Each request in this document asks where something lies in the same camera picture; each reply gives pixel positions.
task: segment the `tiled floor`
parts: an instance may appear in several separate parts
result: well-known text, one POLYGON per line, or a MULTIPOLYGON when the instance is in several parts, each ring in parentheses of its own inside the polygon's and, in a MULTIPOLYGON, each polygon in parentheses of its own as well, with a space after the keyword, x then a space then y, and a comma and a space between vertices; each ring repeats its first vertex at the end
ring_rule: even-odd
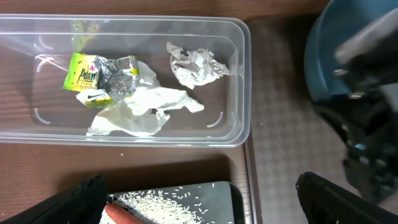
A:
MULTIPOLYGON (((308 223, 297 198, 300 174, 314 172, 347 190, 345 147, 310 107, 303 48, 315 16, 249 23, 252 37, 252 145, 258 223, 308 223)), ((381 207, 398 213, 397 194, 381 207)))

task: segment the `wooden table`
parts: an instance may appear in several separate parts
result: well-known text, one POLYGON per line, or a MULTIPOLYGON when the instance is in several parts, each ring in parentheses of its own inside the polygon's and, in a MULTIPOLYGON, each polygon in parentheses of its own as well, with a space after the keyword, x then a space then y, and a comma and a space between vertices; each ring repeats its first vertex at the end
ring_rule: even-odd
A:
MULTIPOLYGON (((237 17, 305 14, 328 0, 2 0, 1 13, 150 14, 237 17)), ((252 223, 244 147, 232 149, 76 147, 0 144, 0 221, 93 174, 110 192, 228 180, 242 191, 252 223)))

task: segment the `crumpled paper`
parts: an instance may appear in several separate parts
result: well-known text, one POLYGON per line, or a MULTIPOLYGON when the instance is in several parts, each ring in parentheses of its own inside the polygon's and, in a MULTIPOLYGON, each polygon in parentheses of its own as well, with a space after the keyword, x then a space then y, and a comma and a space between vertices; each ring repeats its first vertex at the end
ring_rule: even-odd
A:
POLYGON ((187 51, 188 56, 181 54, 182 47, 166 45, 167 51, 172 54, 171 67, 181 85, 190 89, 215 81, 223 75, 229 75, 228 68, 218 63, 214 54, 206 49, 187 51))
POLYGON ((117 130, 133 136, 151 136, 170 119, 165 110, 177 110, 185 106, 195 113, 205 108, 190 98, 185 90, 161 87, 156 73, 144 62, 138 61, 138 67, 140 80, 134 94, 100 111, 88 128, 87 136, 104 136, 117 130), (152 114, 152 109, 157 110, 156 114, 152 114))

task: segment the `white tissue paper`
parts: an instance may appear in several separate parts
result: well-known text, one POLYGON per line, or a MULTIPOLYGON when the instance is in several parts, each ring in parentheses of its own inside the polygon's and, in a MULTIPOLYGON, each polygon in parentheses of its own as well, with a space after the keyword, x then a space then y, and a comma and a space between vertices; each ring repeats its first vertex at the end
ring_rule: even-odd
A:
POLYGON ((169 120, 165 110, 186 107, 191 113, 205 107, 190 98, 185 90, 161 87, 156 73, 144 62, 138 61, 140 81, 134 94, 114 106, 103 109, 88 128, 87 136, 109 135, 111 131, 124 131, 133 136, 156 134, 169 120))
POLYGON ((171 67, 181 85, 193 89, 195 85, 202 86, 215 81, 223 75, 229 75, 228 68, 218 63, 214 54, 206 49, 187 51, 188 56, 181 54, 182 47, 176 47, 170 42, 166 45, 172 54, 171 67))

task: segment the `carrot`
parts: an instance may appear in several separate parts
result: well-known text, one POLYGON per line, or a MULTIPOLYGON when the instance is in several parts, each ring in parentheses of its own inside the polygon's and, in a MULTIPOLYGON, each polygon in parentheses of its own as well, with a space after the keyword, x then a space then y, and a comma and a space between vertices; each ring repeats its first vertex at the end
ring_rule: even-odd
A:
POLYGON ((105 212, 113 219, 114 222, 116 222, 116 224, 144 224, 128 211, 115 204, 105 205, 105 212))

